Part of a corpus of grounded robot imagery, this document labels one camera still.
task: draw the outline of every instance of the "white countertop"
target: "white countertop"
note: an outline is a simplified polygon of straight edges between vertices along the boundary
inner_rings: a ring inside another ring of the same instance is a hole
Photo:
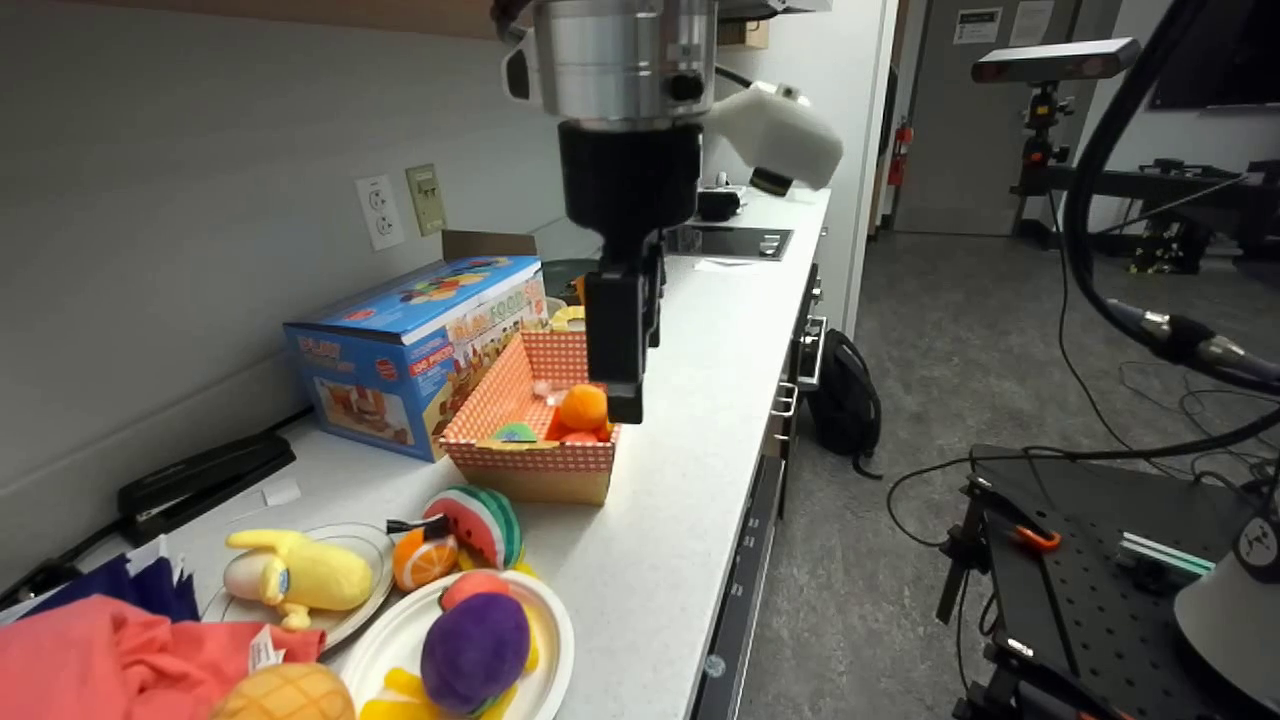
[[[769,408],[784,370],[826,190],[743,190],[733,223],[790,229],[784,261],[668,254],[662,336],[647,353],[643,424],[623,429],[603,509],[525,509],[535,570],[576,625],[576,674],[560,717],[684,717],[714,629]],[[292,429],[297,465],[171,536],[197,593],[221,579],[224,536],[249,525],[407,519],[443,483],[418,465],[319,429]]]

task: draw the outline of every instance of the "black bag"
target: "black bag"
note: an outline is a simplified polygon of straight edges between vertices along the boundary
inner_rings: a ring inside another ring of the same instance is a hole
[[[873,382],[873,367],[855,353],[855,343],[835,326],[826,326],[822,374],[820,389],[807,396],[807,412],[816,419],[816,441],[826,453],[851,455],[851,467],[859,477],[879,480],[875,471],[866,471],[866,460],[879,443],[879,396]]]

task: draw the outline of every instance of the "cabinet door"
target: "cabinet door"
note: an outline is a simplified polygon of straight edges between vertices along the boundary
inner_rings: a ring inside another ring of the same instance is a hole
[[[437,35],[491,35],[488,0],[75,0],[297,23],[391,27]]]

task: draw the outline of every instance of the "orange basket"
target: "orange basket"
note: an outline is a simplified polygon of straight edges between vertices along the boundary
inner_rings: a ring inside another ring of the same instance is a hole
[[[542,441],[554,408],[535,396],[535,382],[564,392],[589,381],[582,332],[520,332],[484,370],[481,389],[453,416],[440,447],[467,483],[496,486],[532,504],[603,504],[617,437],[609,443]],[[504,424],[527,424],[535,443],[496,441]]]

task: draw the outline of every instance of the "baseboard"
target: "baseboard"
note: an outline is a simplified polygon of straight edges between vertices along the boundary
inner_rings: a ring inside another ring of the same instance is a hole
[[[117,516],[119,483],[224,441],[258,433],[297,408],[303,408],[303,396],[287,359],[269,355],[140,424],[110,433],[109,441],[10,480],[0,496],[0,586],[109,525]]]

